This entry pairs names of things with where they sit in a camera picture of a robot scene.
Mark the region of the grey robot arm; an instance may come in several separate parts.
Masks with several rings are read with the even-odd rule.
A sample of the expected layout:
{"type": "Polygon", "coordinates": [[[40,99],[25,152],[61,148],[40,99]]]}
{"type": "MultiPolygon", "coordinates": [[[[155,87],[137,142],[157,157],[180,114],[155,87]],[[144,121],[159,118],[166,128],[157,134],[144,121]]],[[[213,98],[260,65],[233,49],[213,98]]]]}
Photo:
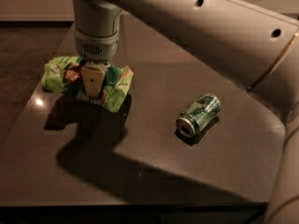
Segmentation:
{"type": "Polygon", "coordinates": [[[285,125],[264,224],[299,222],[298,22],[240,0],[73,0],[79,40],[112,43],[124,9],[267,106],[285,125]]]}

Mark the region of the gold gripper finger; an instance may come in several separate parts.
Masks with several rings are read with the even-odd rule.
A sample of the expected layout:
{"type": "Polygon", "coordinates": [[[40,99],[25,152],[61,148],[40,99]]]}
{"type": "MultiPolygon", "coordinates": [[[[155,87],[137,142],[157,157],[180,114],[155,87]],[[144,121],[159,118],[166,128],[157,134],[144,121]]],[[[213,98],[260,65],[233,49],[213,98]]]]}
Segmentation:
{"type": "Polygon", "coordinates": [[[86,63],[82,69],[82,80],[86,94],[98,98],[106,77],[107,68],[102,63],[86,63]]]}

